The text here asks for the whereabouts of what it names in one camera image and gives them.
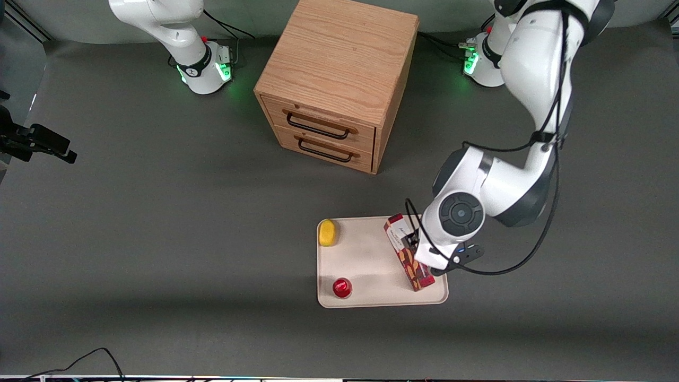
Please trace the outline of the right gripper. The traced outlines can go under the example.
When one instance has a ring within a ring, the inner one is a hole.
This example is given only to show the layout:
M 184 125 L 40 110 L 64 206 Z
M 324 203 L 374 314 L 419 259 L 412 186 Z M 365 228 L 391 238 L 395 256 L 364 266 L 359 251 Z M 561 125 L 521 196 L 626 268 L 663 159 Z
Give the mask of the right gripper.
M 1 106 L 1 151 L 2 154 L 29 162 L 32 152 L 52 155 L 68 164 L 74 164 L 77 153 L 69 149 L 70 140 L 61 136 L 41 124 L 31 124 L 31 140 L 34 147 L 31 149 L 31 141 L 27 136 L 29 132 L 24 126 L 16 124 L 9 110 Z

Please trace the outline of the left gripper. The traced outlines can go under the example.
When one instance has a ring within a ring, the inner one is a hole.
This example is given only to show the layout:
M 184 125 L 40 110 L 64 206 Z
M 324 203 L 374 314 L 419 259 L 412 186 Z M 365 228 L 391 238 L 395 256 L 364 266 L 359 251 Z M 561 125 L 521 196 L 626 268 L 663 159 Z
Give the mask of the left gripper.
M 426 265 L 429 269 L 443 271 L 448 268 L 449 264 L 455 263 L 455 258 L 459 262 L 457 249 L 462 244 L 461 242 L 434 245 L 429 241 L 422 228 L 417 229 L 417 234 L 405 235 L 401 241 L 405 249 L 415 251 L 415 261 Z

